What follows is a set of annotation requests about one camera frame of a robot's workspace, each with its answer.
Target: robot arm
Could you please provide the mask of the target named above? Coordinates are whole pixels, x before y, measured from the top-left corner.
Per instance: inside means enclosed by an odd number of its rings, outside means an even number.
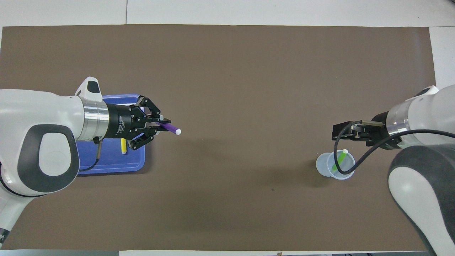
[[[136,150],[167,131],[147,123],[171,122],[144,96],[131,106],[105,103],[93,77],[69,97],[0,90],[0,120],[0,246],[33,198],[61,190],[77,176],[76,140],[125,138]]]
[[[391,164],[389,190],[429,252],[440,256],[455,255],[454,98],[455,85],[441,90],[431,86],[372,121],[336,124],[332,132],[332,140],[403,148]],[[418,130],[422,133],[400,136]],[[428,130],[447,136],[424,133]]]

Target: green marker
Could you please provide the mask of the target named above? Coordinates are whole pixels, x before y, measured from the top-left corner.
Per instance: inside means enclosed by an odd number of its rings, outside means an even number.
[[[337,158],[338,165],[341,164],[341,162],[344,160],[344,158],[346,157],[347,154],[348,154],[348,150],[347,149],[343,149],[343,151],[341,152],[341,154]],[[336,171],[336,170],[337,170],[337,166],[334,164],[332,166],[332,171]]]

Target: purple marker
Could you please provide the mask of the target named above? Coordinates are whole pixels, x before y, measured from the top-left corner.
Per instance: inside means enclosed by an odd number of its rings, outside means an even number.
[[[172,124],[170,123],[158,123],[161,127],[165,128],[166,130],[168,130],[169,132],[175,134],[175,135],[180,135],[182,133],[182,130],[180,130],[179,128],[173,126]]]

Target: yellow marker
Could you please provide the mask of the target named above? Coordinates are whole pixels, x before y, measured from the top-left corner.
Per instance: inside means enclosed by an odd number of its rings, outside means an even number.
[[[121,153],[126,154],[126,139],[121,138],[120,142],[121,142]]]

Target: clear plastic cup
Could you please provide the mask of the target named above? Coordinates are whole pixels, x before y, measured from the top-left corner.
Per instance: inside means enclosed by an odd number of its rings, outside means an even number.
[[[342,150],[337,151],[337,157],[339,154],[341,154]],[[353,171],[350,174],[341,174],[338,170],[333,171],[332,166],[335,164],[334,161],[334,153],[324,153],[321,154],[318,159],[316,160],[316,168],[318,169],[318,172],[325,177],[334,177],[335,179],[349,179],[355,171]],[[351,167],[353,167],[355,164],[355,159],[354,157],[348,152],[346,154],[346,157],[344,160],[339,163],[340,168],[343,171],[349,170]]]

